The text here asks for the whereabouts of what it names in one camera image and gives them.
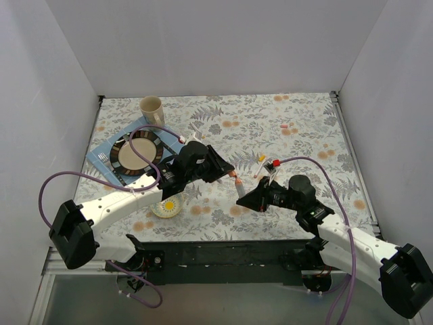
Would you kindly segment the white pen yellow tip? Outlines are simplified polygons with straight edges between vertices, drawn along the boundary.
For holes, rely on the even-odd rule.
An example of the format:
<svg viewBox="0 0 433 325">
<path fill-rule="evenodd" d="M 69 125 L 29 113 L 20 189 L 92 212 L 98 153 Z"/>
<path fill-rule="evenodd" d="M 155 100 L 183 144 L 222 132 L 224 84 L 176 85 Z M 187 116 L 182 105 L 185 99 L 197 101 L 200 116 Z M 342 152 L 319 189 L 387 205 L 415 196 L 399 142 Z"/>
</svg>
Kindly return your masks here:
<svg viewBox="0 0 433 325">
<path fill-rule="evenodd" d="M 204 135 L 203 133 L 196 127 L 196 125 L 194 123 L 191 123 L 191 127 L 194 130 L 194 137 L 197 139 L 204 139 Z"/>
</svg>

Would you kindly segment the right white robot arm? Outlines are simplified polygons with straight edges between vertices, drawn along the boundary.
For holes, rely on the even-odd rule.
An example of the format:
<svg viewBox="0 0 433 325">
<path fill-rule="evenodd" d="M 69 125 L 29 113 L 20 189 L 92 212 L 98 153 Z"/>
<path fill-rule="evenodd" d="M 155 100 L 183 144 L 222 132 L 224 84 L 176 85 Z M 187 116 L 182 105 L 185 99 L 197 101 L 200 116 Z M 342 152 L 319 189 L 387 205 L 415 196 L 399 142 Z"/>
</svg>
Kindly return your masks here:
<svg viewBox="0 0 433 325">
<path fill-rule="evenodd" d="M 432 299 L 432 270 L 421 251 L 412 244 L 403 247 L 349 227 L 343 218 L 316 199 L 315 188 L 304 175 L 290 178 L 288 187 L 270 177 L 245 192 L 235 181 L 237 204 L 256 212 L 268 206 L 296 212 L 296 220 L 314 235 L 306 252 L 314 269 L 325 265 L 340 269 L 376 290 L 398 315 L 411 319 Z"/>
</svg>

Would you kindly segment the floral tablecloth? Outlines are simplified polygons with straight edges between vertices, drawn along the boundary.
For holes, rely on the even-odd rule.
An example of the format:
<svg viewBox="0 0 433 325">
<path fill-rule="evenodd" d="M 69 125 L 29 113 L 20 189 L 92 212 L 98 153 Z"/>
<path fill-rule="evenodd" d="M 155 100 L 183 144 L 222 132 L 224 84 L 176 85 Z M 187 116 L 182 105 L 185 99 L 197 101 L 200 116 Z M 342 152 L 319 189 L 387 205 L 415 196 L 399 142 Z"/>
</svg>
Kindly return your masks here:
<svg viewBox="0 0 433 325">
<path fill-rule="evenodd" d="M 266 171 L 259 158 L 282 159 L 276 181 L 286 186 L 293 175 L 310 178 L 317 198 L 351 226 L 373 232 L 371 213 L 346 145 L 340 119 L 327 93 L 165 97 L 166 124 L 177 134 L 203 133 L 237 171 L 246 190 Z M 150 208 L 134 212 L 105 229 L 109 236 L 132 234 L 142 241 L 294 240 L 307 239 L 293 211 L 270 207 L 255 213 L 237 206 L 234 181 L 196 181 L 183 192 L 183 209 L 161 219 Z"/>
</svg>

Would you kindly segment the grey orange highlighter pen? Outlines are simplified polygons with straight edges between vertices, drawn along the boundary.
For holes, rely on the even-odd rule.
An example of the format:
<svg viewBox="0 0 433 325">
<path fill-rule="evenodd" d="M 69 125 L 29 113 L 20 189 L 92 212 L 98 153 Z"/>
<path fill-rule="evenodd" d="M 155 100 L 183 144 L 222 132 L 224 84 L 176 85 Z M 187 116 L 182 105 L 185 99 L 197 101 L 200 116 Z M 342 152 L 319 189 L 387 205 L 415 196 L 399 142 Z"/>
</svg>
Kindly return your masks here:
<svg viewBox="0 0 433 325">
<path fill-rule="evenodd" d="M 246 195 L 243 182 L 238 177 L 235 178 L 235 188 L 237 190 L 237 194 L 238 194 L 239 198 L 242 198 L 243 196 Z"/>
</svg>

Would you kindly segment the black base frame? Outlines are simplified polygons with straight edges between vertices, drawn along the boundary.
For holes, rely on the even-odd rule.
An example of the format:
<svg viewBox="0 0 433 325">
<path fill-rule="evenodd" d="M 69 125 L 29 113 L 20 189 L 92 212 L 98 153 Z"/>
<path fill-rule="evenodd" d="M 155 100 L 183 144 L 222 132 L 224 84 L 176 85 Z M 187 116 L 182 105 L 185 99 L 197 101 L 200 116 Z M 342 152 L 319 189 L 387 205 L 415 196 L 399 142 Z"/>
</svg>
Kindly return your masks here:
<svg viewBox="0 0 433 325">
<path fill-rule="evenodd" d="M 155 285 L 165 284 L 302 284 L 304 274 L 313 276 L 321 260 L 312 240 L 259 240 L 222 242 L 140 242 L 132 235 L 137 252 L 126 263 L 100 259 L 102 269 L 124 269 L 143 274 Z"/>
</svg>

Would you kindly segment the beige mug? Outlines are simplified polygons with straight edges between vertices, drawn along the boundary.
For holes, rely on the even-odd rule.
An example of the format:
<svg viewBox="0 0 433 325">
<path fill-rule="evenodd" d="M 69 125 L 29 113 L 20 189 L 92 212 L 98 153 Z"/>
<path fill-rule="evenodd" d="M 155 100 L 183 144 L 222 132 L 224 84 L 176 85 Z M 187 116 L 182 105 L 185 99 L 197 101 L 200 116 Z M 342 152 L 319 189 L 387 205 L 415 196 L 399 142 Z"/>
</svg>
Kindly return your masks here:
<svg viewBox="0 0 433 325">
<path fill-rule="evenodd" d="M 139 102 L 139 108 L 147 123 L 153 127 L 164 127 L 165 117 L 162 101 L 156 96 L 146 96 Z"/>
</svg>

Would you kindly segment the dark rimmed beige plate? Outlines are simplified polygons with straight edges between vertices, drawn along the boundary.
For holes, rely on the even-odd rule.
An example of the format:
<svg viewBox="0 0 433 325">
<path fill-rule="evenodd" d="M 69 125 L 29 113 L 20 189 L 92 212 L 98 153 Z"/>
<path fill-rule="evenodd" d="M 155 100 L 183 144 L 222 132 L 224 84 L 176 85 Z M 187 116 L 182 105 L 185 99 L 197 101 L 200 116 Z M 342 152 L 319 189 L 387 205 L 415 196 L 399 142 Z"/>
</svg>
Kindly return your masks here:
<svg viewBox="0 0 433 325">
<path fill-rule="evenodd" d="M 126 176 L 141 176 L 151 169 L 148 162 L 157 165 L 163 157 L 164 146 L 162 140 L 152 131 L 137 131 L 132 138 L 133 147 L 129 144 L 130 133 L 119 137 L 109 152 L 109 161 L 115 172 Z"/>
</svg>

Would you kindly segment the patterned bowl yellow centre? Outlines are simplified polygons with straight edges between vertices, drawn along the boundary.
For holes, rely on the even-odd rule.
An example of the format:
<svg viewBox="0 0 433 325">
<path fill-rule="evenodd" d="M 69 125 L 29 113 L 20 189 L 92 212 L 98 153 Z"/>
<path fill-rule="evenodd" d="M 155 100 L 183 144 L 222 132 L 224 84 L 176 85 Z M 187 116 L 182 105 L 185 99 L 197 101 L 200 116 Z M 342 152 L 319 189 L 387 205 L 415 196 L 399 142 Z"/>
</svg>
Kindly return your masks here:
<svg viewBox="0 0 433 325">
<path fill-rule="evenodd" d="M 161 219 L 169 219 L 181 212 L 184 199 L 182 194 L 176 194 L 150 206 L 153 214 Z"/>
</svg>

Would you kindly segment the silver fork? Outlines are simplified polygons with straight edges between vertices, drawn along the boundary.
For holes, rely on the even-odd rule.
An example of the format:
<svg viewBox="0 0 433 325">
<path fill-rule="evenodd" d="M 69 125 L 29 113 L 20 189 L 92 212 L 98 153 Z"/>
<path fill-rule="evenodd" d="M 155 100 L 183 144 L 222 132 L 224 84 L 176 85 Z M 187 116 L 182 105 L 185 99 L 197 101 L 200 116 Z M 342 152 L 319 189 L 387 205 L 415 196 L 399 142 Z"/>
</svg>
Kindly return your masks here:
<svg viewBox="0 0 433 325">
<path fill-rule="evenodd" d="M 98 159 L 106 166 L 108 169 L 111 168 L 111 163 L 109 158 L 102 152 L 97 155 Z"/>
</svg>

